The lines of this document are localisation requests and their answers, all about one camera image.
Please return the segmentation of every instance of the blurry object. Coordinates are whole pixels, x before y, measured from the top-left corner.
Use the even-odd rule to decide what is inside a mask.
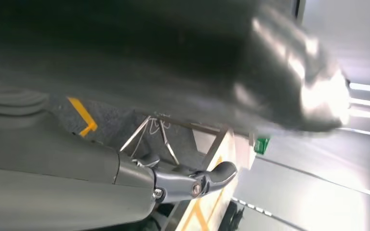
[[[258,0],[0,0],[0,81],[265,134],[349,104],[321,42]]]

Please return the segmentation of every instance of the fluorescent light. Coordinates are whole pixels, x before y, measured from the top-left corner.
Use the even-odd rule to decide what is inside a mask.
[[[363,117],[363,118],[370,118],[370,112],[357,110],[357,109],[350,109],[350,115],[355,117]]]
[[[344,131],[351,131],[351,132],[356,132],[360,134],[370,135],[370,131],[364,131],[364,130],[353,129],[353,128],[339,128],[339,129],[344,130]]]
[[[351,103],[370,106],[369,100],[360,100],[360,99],[351,98]]]
[[[353,89],[353,90],[370,91],[370,85],[366,85],[366,84],[350,83],[350,88]]]

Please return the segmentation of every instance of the metal rod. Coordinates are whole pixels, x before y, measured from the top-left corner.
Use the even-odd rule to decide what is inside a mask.
[[[144,128],[144,126],[148,123],[151,116],[147,116],[145,120],[138,126],[137,130],[128,138],[128,140],[125,142],[125,144],[120,148],[120,152],[124,151],[124,149],[134,140],[134,138],[140,133],[140,131]]]
[[[219,149],[219,146],[222,144],[226,133],[228,132],[228,127],[223,127],[218,134],[216,134],[216,138],[213,141],[211,147],[209,148],[208,152],[205,155],[205,158],[202,162],[202,169],[208,169],[209,165],[211,164],[211,161],[213,157],[216,155],[216,152]]]
[[[140,138],[138,138],[138,142],[137,142],[137,145],[135,146],[134,148],[134,151],[132,152],[131,154],[131,159],[134,158],[134,155],[135,155],[135,152],[137,151],[138,147],[140,146],[140,143],[141,143],[141,140],[143,139],[143,136],[145,134],[145,131],[146,131],[146,127],[147,127],[148,123],[145,124],[145,127],[143,129],[143,132],[141,133],[141,136]]]
[[[185,128],[198,130],[198,131],[205,132],[205,133],[212,134],[212,135],[217,135],[218,132],[219,132],[218,128],[213,128],[213,127],[206,126],[206,125],[203,125],[203,124],[198,124],[198,123],[180,121],[178,119],[173,119],[173,118],[171,118],[169,116],[166,116],[166,115],[158,115],[158,116],[156,116],[156,118],[162,119],[164,122],[168,122],[170,124],[176,124],[176,125],[179,125],[179,126],[182,126],[182,127],[185,127]]]
[[[167,147],[168,151],[170,152],[171,157],[173,158],[174,162],[179,165],[179,161],[176,158],[175,154],[173,153],[173,150],[171,148],[170,143],[168,142],[167,139],[167,134],[165,134],[165,129],[164,129],[164,124],[162,123],[162,120],[158,120],[159,123],[159,130],[161,131],[162,139],[164,140],[164,144]]]

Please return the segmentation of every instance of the yellow floor marking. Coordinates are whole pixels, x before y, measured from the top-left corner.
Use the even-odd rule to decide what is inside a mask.
[[[218,165],[218,164],[220,164],[222,162],[222,157],[220,156],[219,157],[219,159],[218,159],[218,162],[216,162],[216,165]],[[215,205],[213,206],[213,209],[212,209],[212,212],[211,212],[211,214],[209,215],[209,218],[208,218],[208,222],[206,222],[205,221],[205,219],[204,219],[204,217],[203,217],[203,215],[202,215],[202,211],[201,211],[201,209],[200,209],[200,199],[198,199],[196,202],[195,202],[195,204],[194,204],[194,207],[192,208],[192,210],[191,210],[191,213],[189,213],[189,216],[188,216],[188,218],[186,219],[186,221],[185,221],[185,224],[184,224],[184,227],[182,228],[182,231],[185,231],[186,230],[186,228],[188,227],[188,224],[189,224],[189,222],[190,222],[190,220],[191,220],[191,217],[195,214],[196,216],[197,216],[197,219],[198,219],[198,221],[199,221],[199,223],[200,223],[200,226],[202,227],[202,231],[208,231],[209,230],[209,227],[208,227],[208,223],[209,223],[209,220],[211,219],[211,217],[212,217],[212,214],[213,214],[213,212],[215,211],[215,208],[216,208],[216,206],[218,205],[218,202],[219,202],[219,200],[221,199],[221,197],[222,197],[222,194],[223,194],[223,190],[221,191],[221,193],[219,194],[219,197],[218,197],[218,199],[216,200],[216,202],[215,202]]]
[[[197,216],[199,224],[202,227],[202,231],[208,231],[209,230],[208,224],[206,223],[205,218],[203,217],[202,211],[200,209],[200,200],[198,200],[195,203],[195,215]]]
[[[84,108],[83,104],[80,102],[80,100],[76,98],[68,98],[70,103],[73,105],[73,107],[76,109],[76,111],[80,114],[80,116],[86,121],[87,127],[83,129],[83,131],[80,132],[80,135],[82,137],[85,137],[87,133],[89,133],[90,130],[96,131],[97,130],[97,124],[92,118],[92,116],[87,112],[86,108]]]
[[[216,165],[220,164],[221,162],[222,162],[222,157],[219,157],[218,163],[217,163]],[[218,199],[216,200],[215,205],[213,206],[213,209],[212,209],[212,211],[211,211],[211,214],[209,215],[208,220],[206,221],[206,223],[207,223],[207,224],[209,224],[209,221],[210,221],[210,220],[211,220],[211,218],[212,218],[212,215],[213,215],[213,213],[214,213],[214,211],[215,211],[215,208],[216,208],[216,206],[218,205],[219,201],[220,201],[220,200],[221,200],[221,198],[222,198],[222,195],[223,195],[224,190],[225,190],[225,189],[222,189],[222,190],[221,190],[221,193],[219,194],[219,197],[218,197]]]

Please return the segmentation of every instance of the bolt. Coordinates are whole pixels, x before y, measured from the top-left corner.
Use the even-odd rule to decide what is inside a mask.
[[[192,186],[192,196],[194,196],[194,197],[199,196],[201,190],[202,190],[202,187],[201,187],[200,183],[199,182],[196,182]]]
[[[159,199],[161,198],[163,195],[163,191],[161,189],[155,189],[154,190],[154,193],[152,194],[152,196],[155,198],[155,199]]]

